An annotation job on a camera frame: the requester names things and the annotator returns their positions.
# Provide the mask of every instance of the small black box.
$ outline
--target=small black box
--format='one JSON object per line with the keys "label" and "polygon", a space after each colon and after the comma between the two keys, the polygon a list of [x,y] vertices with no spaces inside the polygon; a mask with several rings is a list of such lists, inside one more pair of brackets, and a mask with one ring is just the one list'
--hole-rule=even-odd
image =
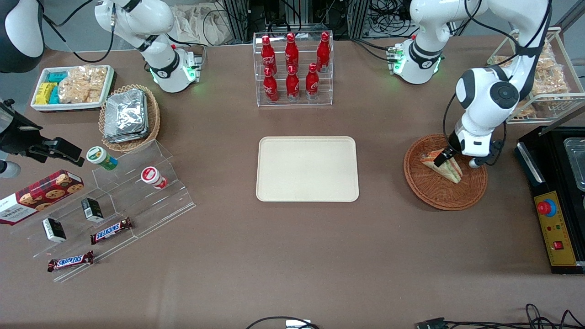
{"label": "small black box", "polygon": [[43,228],[49,241],[63,242],[67,239],[61,223],[52,218],[43,220]]}
{"label": "small black box", "polygon": [[81,207],[85,213],[85,219],[92,222],[101,222],[104,220],[104,215],[99,207],[99,203],[94,199],[85,198],[81,200]]}

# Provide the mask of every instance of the aluminum foil packet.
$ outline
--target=aluminum foil packet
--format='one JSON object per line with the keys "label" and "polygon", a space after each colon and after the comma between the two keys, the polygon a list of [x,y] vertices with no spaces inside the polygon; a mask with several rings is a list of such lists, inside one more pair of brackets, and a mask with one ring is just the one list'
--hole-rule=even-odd
{"label": "aluminum foil packet", "polygon": [[108,97],[105,109],[104,138],[111,143],[127,142],[148,135],[146,94],[131,89]]}

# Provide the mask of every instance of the white tray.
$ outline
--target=white tray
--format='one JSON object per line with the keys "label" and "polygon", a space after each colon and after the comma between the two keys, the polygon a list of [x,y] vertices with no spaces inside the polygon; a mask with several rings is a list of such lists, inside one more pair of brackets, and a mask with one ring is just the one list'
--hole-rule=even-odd
{"label": "white tray", "polygon": [[30,101],[30,107],[34,108],[39,112],[69,112],[69,111],[82,111],[84,109],[100,109],[102,103],[106,101],[108,97],[110,86],[112,85],[114,70],[110,65],[96,65],[97,67],[105,67],[108,69],[106,73],[106,79],[104,80],[104,86],[102,87],[102,94],[99,96],[99,101],[91,103],[76,103],[76,104],[35,104],[35,96],[39,92],[40,84],[47,82],[47,76],[49,73],[54,72],[67,72],[77,66],[65,66],[65,67],[48,67],[43,69],[40,73],[39,81],[33,94],[33,99]]}
{"label": "white tray", "polygon": [[256,197],[272,202],[353,202],[356,142],[348,136],[264,137]]}

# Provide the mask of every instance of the red bottle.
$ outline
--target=red bottle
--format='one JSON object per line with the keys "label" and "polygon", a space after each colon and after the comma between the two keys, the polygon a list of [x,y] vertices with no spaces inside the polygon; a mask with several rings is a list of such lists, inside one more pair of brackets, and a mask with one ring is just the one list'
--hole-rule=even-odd
{"label": "red bottle", "polygon": [[278,87],[276,86],[276,79],[272,76],[272,69],[269,67],[264,68],[264,92],[266,92],[268,104],[276,104],[278,101]]}
{"label": "red bottle", "polygon": [[290,65],[287,69],[287,97],[289,102],[296,103],[301,98],[301,93],[298,90],[297,69]]}
{"label": "red bottle", "polygon": [[274,49],[270,45],[270,38],[265,35],[262,36],[262,64],[264,67],[269,67],[272,70],[272,74],[276,75],[276,55]]}
{"label": "red bottle", "polygon": [[298,71],[298,47],[294,41],[294,33],[287,34],[287,46],[284,48],[284,55],[287,62],[287,67],[292,65]]}
{"label": "red bottle", "polygon": [[329,54],[331,48],[329,47],[329,33],[321,33],[321,42],[317,47],[317,71],[327,72],[329,70]]}
{"label": "red bottle", "polygon": [[314,101],[317,99],[317,92],[319,89],[319,75],[317,74],[317,64],[309,64],[309,73],[305,80],[305,90],[307,92],[307,99]]}

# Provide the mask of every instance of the table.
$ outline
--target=table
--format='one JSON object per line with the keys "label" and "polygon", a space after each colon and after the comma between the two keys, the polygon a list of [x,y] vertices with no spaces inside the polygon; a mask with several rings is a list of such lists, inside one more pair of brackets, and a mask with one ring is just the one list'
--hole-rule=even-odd
{"label": "table", "polygon": [[[527,181],[512,155],[515,140],[535,126],[510,126],[504,154],[488,169],[488,190],[468,210],[435,210],[404,179],[409,145],[441,131],[455,82],[500,41],[452,38],[424,85],[389,76],[380,60],[336,42],[333,106],[304,109],[256,107],[249,45],[209,48],[201,83],[179,94],[156,87],[138,52],[112,52],[104,63],[118,72],[116,86],[143,84],[158,99],[159,141],[197,207],[64,284],[52,283],[28,257],[26,241],[0,227],[2,327],[232,329],[287,315],[323,329],[411,328],[439,316],[524,320],[526,303],[556,318],[566,308],[585,313],[584,277],[549,273]],[[42,62],[76,64],[60,52]],[[452,108],[448,127],[461,113]],[[45,136],[79,140],[86,150],[100,144],[97,112],[26,115]],[[256,199],[259,140],[304,135],[353,137],[357,201]],[[0,181],[0,197],[60,168],[83,177],[94,169],[11,160],[23,174]]]}

